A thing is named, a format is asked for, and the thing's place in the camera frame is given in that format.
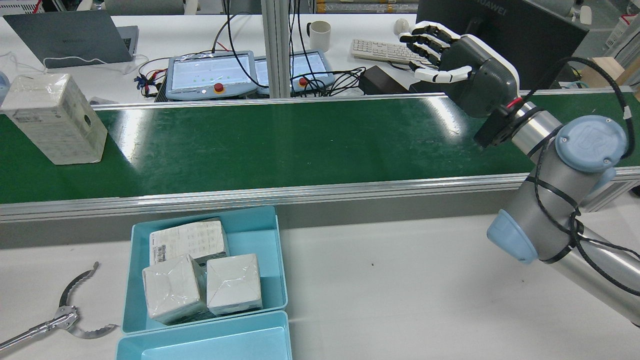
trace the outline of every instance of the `green conveyor belt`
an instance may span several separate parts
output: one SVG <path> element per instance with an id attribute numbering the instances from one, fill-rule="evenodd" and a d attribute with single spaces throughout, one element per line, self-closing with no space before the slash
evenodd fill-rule
<path id="1" fill-rule="evenodd" d="M 640 104 L 627 94 L 632 111 Z M 621 118 L 611 93 L 537 95 L 560 121 Z M 528 172 L 443 97 L 98 111 L 100 163 L 53 165 L 0 115 L 0 204 Z M 640 126 L 636 125 L 636 136 Z M 620 163 L 640 165 L 640 154 Z"/>

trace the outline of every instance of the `laptop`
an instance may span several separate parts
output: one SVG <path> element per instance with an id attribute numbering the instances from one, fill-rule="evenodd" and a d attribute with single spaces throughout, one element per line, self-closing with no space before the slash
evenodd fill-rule
<path id="1" fill-rule="evenodd" d="M 108 12 L 48 12 L 5 15 L 4 19 L 49 69 L 131 61 L 138 45 L 138 27 L 116 28 Z"/>

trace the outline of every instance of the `white table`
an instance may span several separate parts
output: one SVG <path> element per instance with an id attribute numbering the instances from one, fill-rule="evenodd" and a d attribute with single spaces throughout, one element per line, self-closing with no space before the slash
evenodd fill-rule
<path id="1" fill-rule="evenodd" d="M 637 359 L 639 329 L 550 267 L 522 265 L 486 239 L 494 215 L 484 214 L 506 193 L 280 207 L 294 357 Z M 638 249 L 638 213 L 640 200 L 624 195 L 582 219 Z M 39 240 L 93 232 L 112 242 L 0 250 L 0 340 L 48 320 L 66 284 L 96 260 L 101 267 L 72 298 L 80 325 L 122 323 L 127 222 L 144 220 L 60 222 Z M 2 242 L 35 241 L 34 232 L 24 224 Z M 56 330 L 3 359 L 111 360 L 120 336 L 82 340 Z"/>
<path id="2" fill-rule="evenodd" d="M 394 22 L 405 17 L 415 20 L 411 14 L 381 14 L 381 15 L 302 15 L 301 28 L 303 33 L 308 21 L 326 20 L 332 25 L 331 47 L 326 57 L 333 70 L 349 70 L 359 66 L 371 67 L 378 65 L 394 76 L 400 83 L 407 86 L 414 83 L 412 73 L 393 69 L 386 63 L 354 59 L 349 53 L 351 41 L 354 38 L 397 42 L 393 34 Z M 150 59 L 182 54 L 195 53 L 211 49 L 213 38 L 220 26 L 226 21 L 224 15 L 194 15 L 194 16 L 122 16 L 113 17 L 116 26 L 137 25 L 140 28 L 138 53 Z M 251 50 L 255 56 L 265 55 L 262 17 L 260 15 L 238 15 L 232 20 L 232 35 L 237 51 Z M 309 49 L 308 37 L 304 33 L 305 46 Z M 229 48 L 227 32 L 220 36 L 220 42 Z M 0 19 L 0 54 L 12 51 L 17 60 L 32 67 L 42 69 L 42 64 L 24 45 L 22 40 L 13 32 L 4 19 Z M 297 23 L 294 27 L 294 50 L 301 51 L 300 37 Z M 167 60 L 161 60 L 145 66 L 144 70 L 162 69 Z M 91 65 L 64 69 L 51 69 L 50 72 L 68 72 L 80 86 L 84 95 L 90 99 L 100 97 L 123 104 L 152 102 L 145 99 L 136 89 L 133 79 L 137 72 L 123 75 L 122 69 L 126 65 Z M 34 74 L 36 71 L 25 67 L 16 68 L 7 56 L 0 58 L 0 71 L 4 72 L 10 81 L 19 74 Z"/>

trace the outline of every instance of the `blue tray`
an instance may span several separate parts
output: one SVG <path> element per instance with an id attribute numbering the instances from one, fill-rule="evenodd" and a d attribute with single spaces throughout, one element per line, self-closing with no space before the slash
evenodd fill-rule
<path id="1" fill-rule="evenodd" d="M 120 339 L 116 360 L 290 360 L 284 311 L 242 316 Z"/>
<path id="2" fill-rule="evenodd" d="M 142 222 L 134 225 L 131 231 L 131 261 L 129 263 L 127 295 L 124 304 L 124 318 L 122 320 L 122 331 L 124 333 L 133 334 L 185 326 L 185 324 L 167 326 L 151 320 L 147 315 L 145 289 L 142 284 L 142 269 L 149 266 L 149 234 L 154 231 L 212 217 L 220 217 L 220 221 L 222 221 L 222 226 L 227 233 L 229 256 L 257 255 L 260 267 L 260 289 L 262 291 L 263 308 L 187 324 L 283 310 L 287 306 L 287 286 L 282 264 L 280 231 L 278 229 L 278 217 L 273 206 Z"/>

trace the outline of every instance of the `white keyboard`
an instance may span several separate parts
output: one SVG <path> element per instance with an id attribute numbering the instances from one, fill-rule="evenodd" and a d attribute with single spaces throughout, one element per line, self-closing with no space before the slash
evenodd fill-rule
<path id="1" fill-rule="evenodd" d="M 408 64 L 409 61 L 427 61 L 427 59 L 407 49 L 405 44 L 391 44 L 353 39 L 351 43 L 351 55 L 355 58 L 391 61 L 392 63 Z"/>

